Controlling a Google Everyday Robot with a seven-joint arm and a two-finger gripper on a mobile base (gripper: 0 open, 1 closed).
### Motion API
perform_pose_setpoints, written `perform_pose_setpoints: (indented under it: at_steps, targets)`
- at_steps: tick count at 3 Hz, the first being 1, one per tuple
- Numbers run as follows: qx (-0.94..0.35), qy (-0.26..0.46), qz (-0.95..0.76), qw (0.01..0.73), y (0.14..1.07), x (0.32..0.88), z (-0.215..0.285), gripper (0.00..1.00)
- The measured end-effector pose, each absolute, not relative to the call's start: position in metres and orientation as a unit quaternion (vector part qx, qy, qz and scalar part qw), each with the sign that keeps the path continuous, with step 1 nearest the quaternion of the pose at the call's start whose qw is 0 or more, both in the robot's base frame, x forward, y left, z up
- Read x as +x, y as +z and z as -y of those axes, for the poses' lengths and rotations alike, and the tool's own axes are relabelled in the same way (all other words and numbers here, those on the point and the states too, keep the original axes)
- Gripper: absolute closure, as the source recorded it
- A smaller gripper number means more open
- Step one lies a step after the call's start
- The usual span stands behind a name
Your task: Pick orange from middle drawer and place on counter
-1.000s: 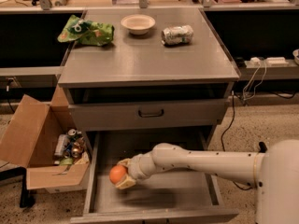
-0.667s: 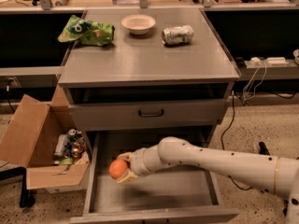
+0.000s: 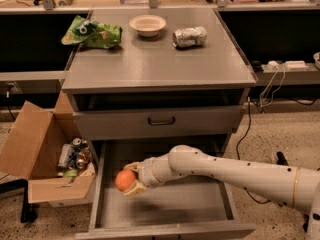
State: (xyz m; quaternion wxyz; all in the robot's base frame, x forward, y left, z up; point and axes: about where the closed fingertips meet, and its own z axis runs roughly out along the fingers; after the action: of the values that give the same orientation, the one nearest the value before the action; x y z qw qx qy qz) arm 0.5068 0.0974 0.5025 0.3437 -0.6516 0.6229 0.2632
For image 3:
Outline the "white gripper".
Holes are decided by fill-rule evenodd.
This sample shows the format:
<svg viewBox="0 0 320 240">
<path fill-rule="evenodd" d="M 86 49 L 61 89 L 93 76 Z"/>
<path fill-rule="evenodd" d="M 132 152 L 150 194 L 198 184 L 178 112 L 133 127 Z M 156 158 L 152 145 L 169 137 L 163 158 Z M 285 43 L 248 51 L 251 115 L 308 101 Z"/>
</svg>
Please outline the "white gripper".
<svg viewBox="0 0 320 240">
<path fill-rule="evenodd" d="M 123 192 L 127 197 L 135 197 L 145 193 L 148 188 L 156 188 L 162 185 L 153 172 L 153 159 L 146 159 L 143 162 L 133 162 L 124 166 L 126 170 L 138 172 L 138 180 L 135 180 L 130 187 Z"/>
</svg>

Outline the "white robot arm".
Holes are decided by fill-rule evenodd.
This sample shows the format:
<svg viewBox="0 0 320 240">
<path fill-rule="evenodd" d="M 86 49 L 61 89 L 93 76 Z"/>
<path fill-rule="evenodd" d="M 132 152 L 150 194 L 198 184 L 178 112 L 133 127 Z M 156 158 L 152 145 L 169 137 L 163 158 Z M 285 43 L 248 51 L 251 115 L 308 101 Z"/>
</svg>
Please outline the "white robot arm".
<svg viewBox="0 0 320 240">
<path fill-rule="evenodd" d="M 311 169 L 219 158 L 187 145 L 133 162 L 116 177 L 128 197 L 187 176 L 206 176 L 244 189 L 309 216 L 306 240 L 320 240 L 320 172 Z"/>
</svg>

